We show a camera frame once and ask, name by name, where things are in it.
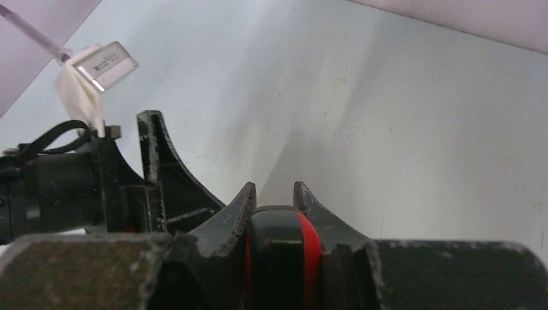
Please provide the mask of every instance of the black mechanical part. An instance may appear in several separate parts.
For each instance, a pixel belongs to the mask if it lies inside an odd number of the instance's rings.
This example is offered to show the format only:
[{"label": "black mechanical part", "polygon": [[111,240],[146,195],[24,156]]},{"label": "black mechanical part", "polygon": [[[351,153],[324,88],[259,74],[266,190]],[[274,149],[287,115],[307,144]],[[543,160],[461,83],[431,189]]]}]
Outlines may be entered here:
[{"label": "black mechanical part", "polygon": [[289,206],[257,209],[248,222],[250,309],[303,309],[304,236]]},{"label": "black mechanical part", "polygon": [[137,122],[145,181],[157,186],[165,205],[162,231],[190,231],[225,207],[183,164],[160,111],[145,111]]},{"label": "black mechanical part", "polygon": [[293,200],[324,246],[325,309],[548,309],[548,274],[521,245],[371,240],[304,183]]},{"label": "black mechanical part", "polygon": [[[0,157],[0,244],[80,228],[188,232],[225,207],[181,162],[160,112],[139,114],[138,126],[144,179],[116,146],[118,126],[106,127],[99,139],[84,123],[68,121]],[[77,140],[45,149],[72,129],[83,129]]]},{"label": "black mechanical part", "polygon": [[[255,186],[246,184],[225,207],[181,163],[159,112],[138,121],[144,179],[122,158],[112,131],[77,143],[76,153],[29,159],[22,145],[0,158],[0,233],[10,241],[29,228],[91,224],[88,231],[171,234],[20,238],[0,258],[0,308],[243,308]],[[48,177],[55,167],[58,175]],[[82,180],[69,182],[76,176]],[[74,188],[83,192],[67,190]],[[322,243],[321,309],[548,309],[548,274],[519,245],[372,240],[302,182],[293,201]],[[77,202],[71,221],[53,223]]]},{"label": "black mechanical part", "polygon": [[154,305],[242,309],[245,230],[256,207],[255,184],[247,183],[225,209],[189,234],[176,234]]}]

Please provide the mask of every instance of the thin wire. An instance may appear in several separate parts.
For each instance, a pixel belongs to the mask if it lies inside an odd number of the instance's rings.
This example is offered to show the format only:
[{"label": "thin wire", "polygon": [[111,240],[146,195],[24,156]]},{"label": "thin wire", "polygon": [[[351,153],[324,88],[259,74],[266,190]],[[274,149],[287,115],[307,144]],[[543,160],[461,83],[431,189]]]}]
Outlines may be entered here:
[{"label": "thin wire", "polygon": [[14,25],[22,33],[26,34],[34,42],[47,50],[58,61],[64,63],[70,59],[70,56],[63,51],[63,47],[57,46],[48,37],[44,36],[38,29],[27,23],[21,16],[12,12],[7,7],[0,5],[0,16],[3,16],[8,22]]}]

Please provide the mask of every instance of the white wall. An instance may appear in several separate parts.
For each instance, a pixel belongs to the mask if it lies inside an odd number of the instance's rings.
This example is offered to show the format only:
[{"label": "white wall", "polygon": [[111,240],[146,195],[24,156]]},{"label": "white wall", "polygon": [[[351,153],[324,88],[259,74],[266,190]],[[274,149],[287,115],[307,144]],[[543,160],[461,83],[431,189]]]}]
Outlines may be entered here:
[{"label": "white wall", "polygon": [[[141,67],[104,96],[140,171],[135,115],[229,202],[302,180],[373,238],[511,240],[548,262],[548,57],[343,0],[104,1],[67,43]],[[0,119],[0,148],[64,120],[50,64]]]}]

